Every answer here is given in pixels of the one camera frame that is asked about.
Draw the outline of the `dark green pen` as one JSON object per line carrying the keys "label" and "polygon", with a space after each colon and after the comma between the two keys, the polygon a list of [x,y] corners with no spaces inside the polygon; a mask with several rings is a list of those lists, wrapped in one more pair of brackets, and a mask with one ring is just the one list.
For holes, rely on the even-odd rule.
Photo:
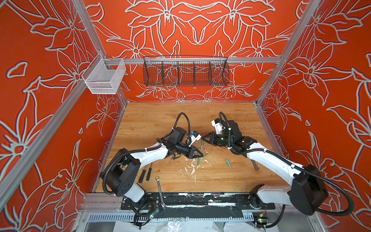
{"label": "dark green pen", "polygon": [[[200,147],[200,152],[199,152],[199,154],[201,155],[201,153],[202,153],[202,151],[203,151],[203,146],[204,146],[204,141],[203,140],[201,140],[201,147]],[[198,157],[198,160],[197,160],[197,166],[199,166],[200,165],[200,161],[201,161],[201,156],[200,157]]]}

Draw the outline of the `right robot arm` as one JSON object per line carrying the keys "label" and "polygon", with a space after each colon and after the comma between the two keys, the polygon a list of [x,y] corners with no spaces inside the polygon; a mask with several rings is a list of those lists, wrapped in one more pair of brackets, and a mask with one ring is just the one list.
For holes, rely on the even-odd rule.
{"label": "right robot arm", "polygon": [[[288,184],[288,187],[259,187],[257,196],[262,202],[292,206],[308,216],[319,212],[342,217],[354,211],[355,205],[350,195],[331,180],[324,178],[313,165],[303,166],[292,162],[267,149],[257,140],[243,136],[238,124],[228,120],[223,112],[212,121],[212,126],[215,131],[203,136],[203,141],[215,147],[228,148],[234,155],[244,156],[262,164]],[[326,186],[333,187],[345,197],[348,203],[345,210],[333,212],[321,209],[321,205],[329,196]]]}

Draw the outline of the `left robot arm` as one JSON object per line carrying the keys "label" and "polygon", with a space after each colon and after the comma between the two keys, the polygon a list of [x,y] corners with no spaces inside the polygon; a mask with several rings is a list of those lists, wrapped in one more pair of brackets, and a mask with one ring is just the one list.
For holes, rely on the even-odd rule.
{"label": "left robot arm", "polygon": [[146,191],[135,182],[139,170],[171,156],[202,158],[204,154],[193,145],[200,139],[201,135],[191,130],[187,115],[181,112],[171,132],[157,139],[153,146],[132,151],[123,148],[115,154],[100,173],[103,192],[107,195],[127,197],[135,203],[140,202]]}

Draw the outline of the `black screwdriver right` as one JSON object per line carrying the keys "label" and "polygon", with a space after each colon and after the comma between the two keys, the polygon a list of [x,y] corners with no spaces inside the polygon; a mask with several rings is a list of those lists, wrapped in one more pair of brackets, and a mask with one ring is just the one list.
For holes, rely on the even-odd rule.
{"label": "black screwdriver right", "polygon": [[152,165],[153,164],[150,164],[150,167],[148,169],[148,173],[147,173],[147,176],[146,176],[146,181],[149,181],[150,180],[151,173],[152,173]]}

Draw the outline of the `black screwdriver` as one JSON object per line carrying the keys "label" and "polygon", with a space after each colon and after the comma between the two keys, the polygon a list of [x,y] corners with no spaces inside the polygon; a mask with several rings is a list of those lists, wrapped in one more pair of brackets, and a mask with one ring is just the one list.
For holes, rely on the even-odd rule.
{"label": "black screwdriver", "polygon": [[151,173],[152,173],[152,165],[153,164],[150,164],[150,167],[148,169],[148,173],[147,173],[147,176],[146,176],[146,181],[149,181],[150,180]]}
{"label": "black screwdriver", "polygon": [[143,169],[143,171],[142,171],[142,173],[140,175],[140,178],[138,180],[138,183],[142,183],[143,182],[144,177],[145,177],[145,174],[146,174],[146,170],[147,170],[147,166],[144,167],[144,169]]}

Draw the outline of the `black screwdriver left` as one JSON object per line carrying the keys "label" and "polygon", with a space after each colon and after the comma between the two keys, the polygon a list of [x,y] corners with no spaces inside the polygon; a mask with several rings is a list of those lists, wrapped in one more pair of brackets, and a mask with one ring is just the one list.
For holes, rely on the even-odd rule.
{"label": "black screwdriver left", "polygon": [[145,177],[145,174],[146,174],[146,170],[147,170],[147,166],[144,167],[144,169],[143,169],[143,171],[142,171],[142,173],[140,175],[140,178],[138,180],[138,183],[142,183],[143,182],[144,177]]}

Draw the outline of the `metal wrench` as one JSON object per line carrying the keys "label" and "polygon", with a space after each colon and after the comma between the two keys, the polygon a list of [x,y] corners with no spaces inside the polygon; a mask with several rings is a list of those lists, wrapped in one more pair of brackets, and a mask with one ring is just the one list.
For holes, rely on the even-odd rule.
{"label": "metal wrench", "polygon": [[163,199],[163,194],[162,194],[162,190],[161,190],[161,185],[160,185],[160,178],[159,178],[159,176],[156,176],[156,181],[157,181],[157,187],[158,187],[158,193],[159,193],[160,205],[161,205],[162,209],[165,210],[166,205],[165,205],[165,203],[164,203],[164,199]]}

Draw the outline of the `clear plastic bin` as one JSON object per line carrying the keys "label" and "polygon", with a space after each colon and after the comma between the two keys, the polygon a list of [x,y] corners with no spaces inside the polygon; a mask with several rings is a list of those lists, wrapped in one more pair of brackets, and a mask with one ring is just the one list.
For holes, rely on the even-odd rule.
{"label": "clear plastic bin", "polygon": [[123,59],[113,64],[116,68],[109,68],[109,60],[98,54],[93,62],[82,74],[82,78],[92,94],[116,94],[122,78],[126,73]]}

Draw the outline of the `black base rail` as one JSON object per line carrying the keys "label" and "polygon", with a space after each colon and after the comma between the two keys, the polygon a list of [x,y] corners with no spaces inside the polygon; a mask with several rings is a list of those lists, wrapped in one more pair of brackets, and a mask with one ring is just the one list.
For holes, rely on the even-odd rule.
{"label": "black base rail", "polygon": [[166,207],[235,207],[239,210],[274,210],[274,204],[260,203],[252,207],[248,192],[164,192],[162,199]]}

